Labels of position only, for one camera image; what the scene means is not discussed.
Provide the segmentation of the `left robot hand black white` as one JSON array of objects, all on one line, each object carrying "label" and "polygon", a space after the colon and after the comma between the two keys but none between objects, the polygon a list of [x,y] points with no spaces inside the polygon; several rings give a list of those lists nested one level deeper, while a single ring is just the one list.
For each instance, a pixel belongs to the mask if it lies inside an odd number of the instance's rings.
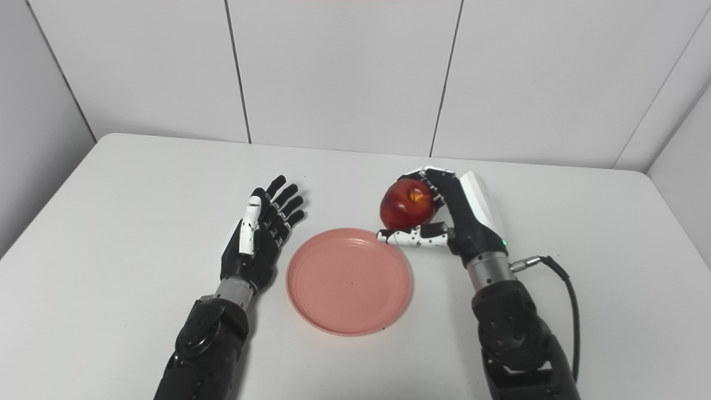
[{"label": "left robot hand black white", "polygon": [[277,176],[267,187],[257,187],[249,198],[221,258],[221,279],[238,278],[259,293],[276,273],[282,246],[295,225],[305,219],[304,197],[296,184]]}]

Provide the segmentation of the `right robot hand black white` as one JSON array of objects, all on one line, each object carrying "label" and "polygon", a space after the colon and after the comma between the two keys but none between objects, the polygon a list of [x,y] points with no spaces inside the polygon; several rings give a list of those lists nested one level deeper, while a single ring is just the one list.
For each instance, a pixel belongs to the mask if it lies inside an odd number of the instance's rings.
[{"label": "right robot hand black white", "polygon": [[460,256],[464,266],[483,253],[498,252],[508,256],[507,243],[487,203],[477,174],[470,171],[461,177],[435,166],[424,166],[401,175],[425,184],[434,193],[434,209],[446,207],[452,225],[445,222],[425,223],[407,229],[381,229],[378,241],[412,248],[447,247]]}]

